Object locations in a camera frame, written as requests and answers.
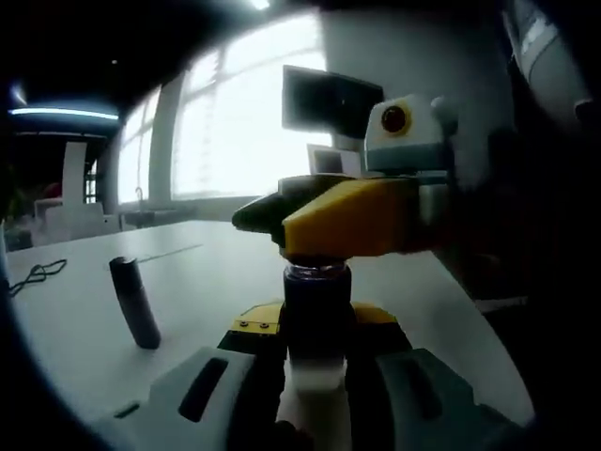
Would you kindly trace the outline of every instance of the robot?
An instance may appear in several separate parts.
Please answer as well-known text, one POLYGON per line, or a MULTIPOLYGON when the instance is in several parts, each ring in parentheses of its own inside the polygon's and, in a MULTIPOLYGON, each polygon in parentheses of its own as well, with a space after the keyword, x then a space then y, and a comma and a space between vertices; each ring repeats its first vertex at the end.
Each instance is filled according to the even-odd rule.
POLYGON ((198 351, 154 383, 147 403, 100 430, 126 430, 116 441, 139 449, 311 449, 275 438, 289 358, 310 369, 346 361, 338 384, 347 391, 354 450, 488 450, 518 435, 517 425, 475 405, 453 370, 413 349, 394 316, 350 302, 347 259, 414 252, 439 239, 455 130, 445 100, 386 101, 374 107, 365 141, 366 167, 381 177, 282 179, 276 193, 237 211, 235 227, 269 233, 288 260, 284 300, 244 312, 217 349, 198 351))

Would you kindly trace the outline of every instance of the robot eye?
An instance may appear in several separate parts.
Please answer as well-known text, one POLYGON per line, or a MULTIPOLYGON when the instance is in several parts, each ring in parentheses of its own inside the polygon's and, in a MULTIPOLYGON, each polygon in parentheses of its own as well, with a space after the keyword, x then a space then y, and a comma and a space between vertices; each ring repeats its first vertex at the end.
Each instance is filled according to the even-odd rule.
POLYGON ((407 116, 400 106, 389 106, 382 113, 382 127, 388 133, 396 133, 403 130, 407 123, 407 116))

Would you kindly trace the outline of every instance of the computer screen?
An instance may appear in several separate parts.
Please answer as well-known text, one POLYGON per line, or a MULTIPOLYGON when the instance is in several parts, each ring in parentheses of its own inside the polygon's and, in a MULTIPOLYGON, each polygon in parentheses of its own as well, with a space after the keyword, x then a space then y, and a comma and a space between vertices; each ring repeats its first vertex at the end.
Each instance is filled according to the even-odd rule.
POLYGON ((384 101, 381 86, 294 66, 284 66, 282 124, 363 139, 372 108, 384 101))

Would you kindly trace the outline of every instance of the gray plastic part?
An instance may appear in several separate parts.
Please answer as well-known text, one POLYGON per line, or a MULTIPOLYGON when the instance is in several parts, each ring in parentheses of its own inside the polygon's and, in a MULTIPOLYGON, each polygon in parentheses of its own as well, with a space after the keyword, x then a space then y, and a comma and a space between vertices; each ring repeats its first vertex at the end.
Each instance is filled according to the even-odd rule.
POLYGON ((254 359, 251 354, 202 348, 152 384, 148 403, 124 418, 100 421, 96 430, 119 449, 225 450, 238 393, 254 359), (200 421, 194 422, 183 417, 179 408, 211 359, 226 361, 227 367, 210 394, 200 421))
POLYGON ((471 386, 427 350, 382 355, 377 362, 390 397, 395 450, 490 450, 520 431, 500 413, 475 405, 471 386), (422 376, 427 382, 416 390, 422 376), (430 393, 420 398, 419 392, 430 393), (436 405, 428 415, 424 398, 436 405))
POLYGON ((442 143, 370 149, 365 151, 365 166, 368 171, 395 174, 448 169, 442 143))

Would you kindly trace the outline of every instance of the yellow plastic part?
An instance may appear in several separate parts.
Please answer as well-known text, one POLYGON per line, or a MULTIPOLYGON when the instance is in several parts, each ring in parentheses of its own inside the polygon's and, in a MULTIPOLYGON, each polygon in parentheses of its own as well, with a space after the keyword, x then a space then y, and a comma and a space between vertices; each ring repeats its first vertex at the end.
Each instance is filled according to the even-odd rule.
POLYGON ((280 330, 282 301, 256 305, 236 318, 230 331, 251 334, 277 334, 280 330))
POLYGON ((343 181, 283 220, 285 252, 302 257, 374 257, 409 239, 419 215, 414 179, 343 181))
POLYGON ((387 324, 396 323, 396 317, 383 308, 370 303, 352 303, 355 310, 355 319, 359 324, 387 324))

